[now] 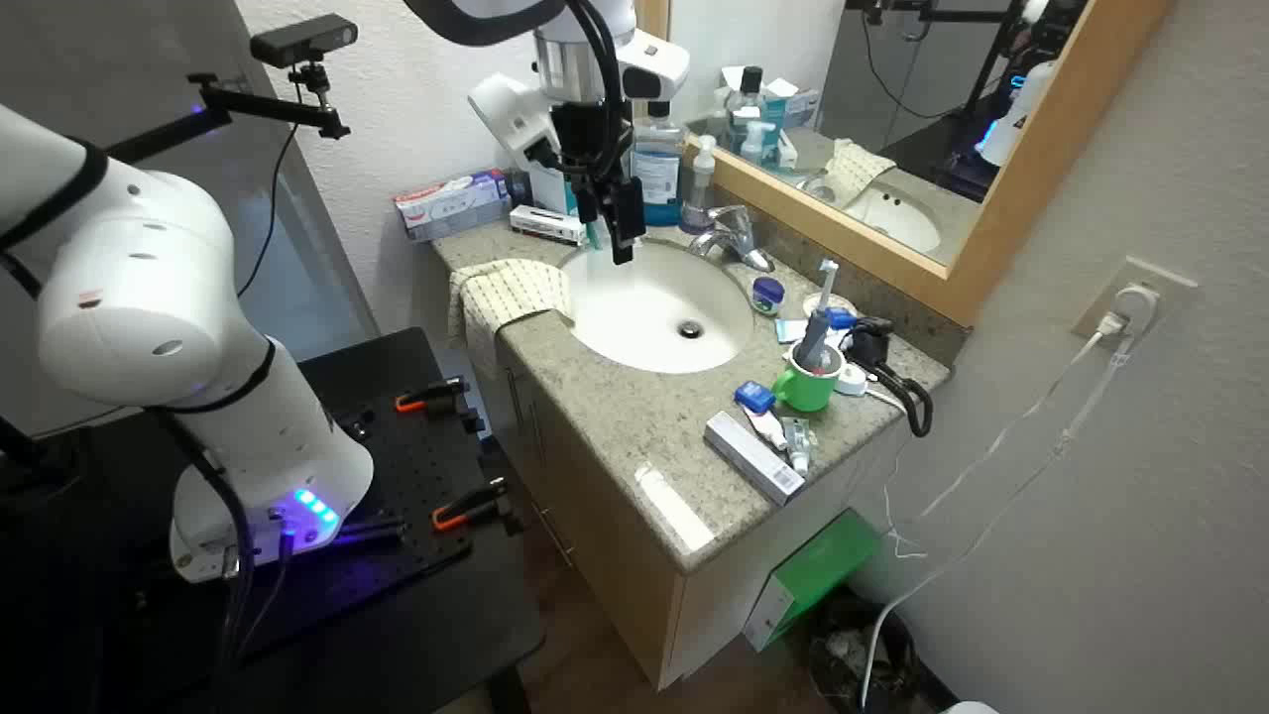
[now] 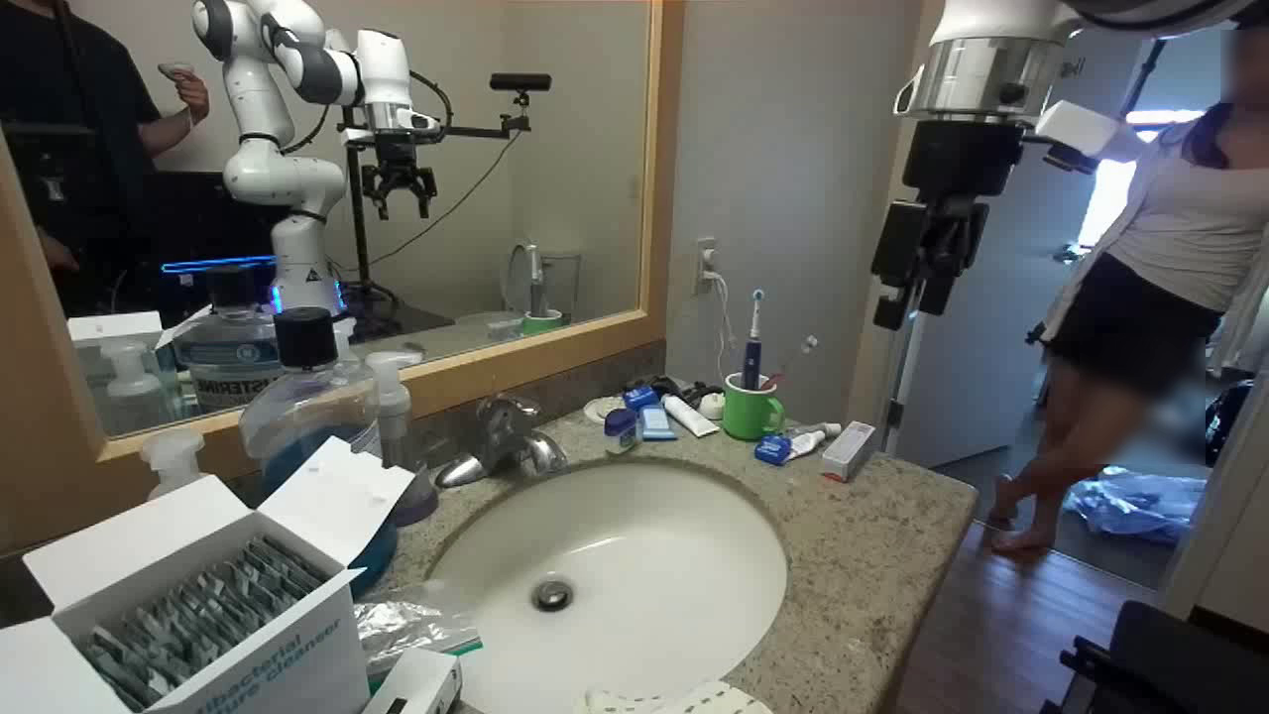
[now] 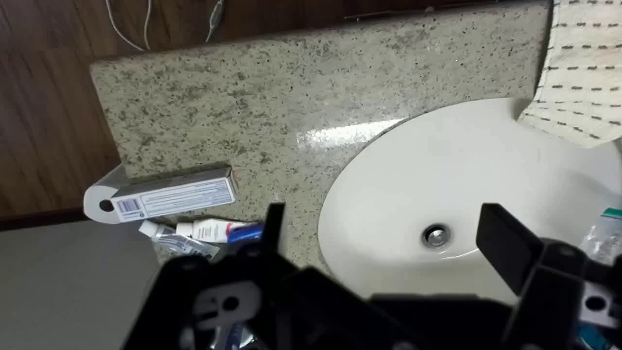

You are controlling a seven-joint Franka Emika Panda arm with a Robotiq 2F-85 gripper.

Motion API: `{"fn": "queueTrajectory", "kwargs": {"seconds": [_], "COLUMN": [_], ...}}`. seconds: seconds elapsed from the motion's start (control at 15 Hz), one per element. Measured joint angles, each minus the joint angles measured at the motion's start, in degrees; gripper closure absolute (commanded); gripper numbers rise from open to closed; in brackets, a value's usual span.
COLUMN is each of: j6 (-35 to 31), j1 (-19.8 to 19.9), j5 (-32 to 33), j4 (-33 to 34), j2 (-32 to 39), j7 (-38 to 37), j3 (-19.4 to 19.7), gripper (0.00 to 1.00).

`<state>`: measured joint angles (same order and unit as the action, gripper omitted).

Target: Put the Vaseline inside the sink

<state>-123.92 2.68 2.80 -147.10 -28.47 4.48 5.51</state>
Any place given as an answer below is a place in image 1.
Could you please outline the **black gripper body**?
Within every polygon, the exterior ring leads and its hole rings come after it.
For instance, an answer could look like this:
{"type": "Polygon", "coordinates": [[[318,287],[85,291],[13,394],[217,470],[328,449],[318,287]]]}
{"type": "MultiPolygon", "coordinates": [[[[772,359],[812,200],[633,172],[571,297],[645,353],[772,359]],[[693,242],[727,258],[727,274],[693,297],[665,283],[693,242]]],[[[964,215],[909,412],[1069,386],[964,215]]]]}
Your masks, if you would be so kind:
{"type": "Polygon", "coordinates": [[[551,125],[559,130],[559,166],[580,200],[580,215],[586,221],[629,221],[637,215],[637,187],[623,176],[629,110],[623,105],[559,105],[551,125]]]}

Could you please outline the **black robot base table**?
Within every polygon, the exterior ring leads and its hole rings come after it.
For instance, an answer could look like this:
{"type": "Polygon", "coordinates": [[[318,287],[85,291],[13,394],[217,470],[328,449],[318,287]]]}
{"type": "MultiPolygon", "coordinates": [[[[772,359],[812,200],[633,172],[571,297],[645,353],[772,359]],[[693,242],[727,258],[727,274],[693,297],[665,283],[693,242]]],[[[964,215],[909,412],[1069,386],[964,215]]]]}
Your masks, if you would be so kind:
{"type": "Polygon", "coordinates": [[[445,521],[498,475],[459,379],[418,328],[304,379],[377,483],[348,516],[293,487],[244,586],[169,573],[186,451],[152,412],[53,435],[48,474],[3,474],[0,714],[435,714],[463,695],[531,714],[518,664],[545,619],[514,508],[445,521]]]}

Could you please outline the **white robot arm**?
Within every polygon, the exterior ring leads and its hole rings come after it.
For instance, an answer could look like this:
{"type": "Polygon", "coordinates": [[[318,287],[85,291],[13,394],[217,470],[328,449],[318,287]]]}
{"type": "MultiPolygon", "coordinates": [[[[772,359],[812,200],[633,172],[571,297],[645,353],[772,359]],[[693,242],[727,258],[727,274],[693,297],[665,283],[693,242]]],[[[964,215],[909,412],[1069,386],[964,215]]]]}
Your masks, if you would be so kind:
{"type": "MultiPolygon", "coordinates": [[[[435,35],[493,48],[526,35],[545,77],[493,77],[469,97],[514,156],[554,166],[580,220],[617,261],[641,236],[629,90],[675,86],[690,53],[645,32],[633,0],[406,0],[435,35]]],[[[65,236],[37,291],[37,359],[78,397],[152,410],[193,443],[169,499],[168,552],[182,580],[244,580],[328,549],[366,505],[377,465],[322,406],[293,353],[263,335],[234,278],[222,205],[152,160],[244,110],[346,130],[318,101],[202,90],[202,109],[116,147],[0,110],[0,221],[9,242],[65,236]]]]}

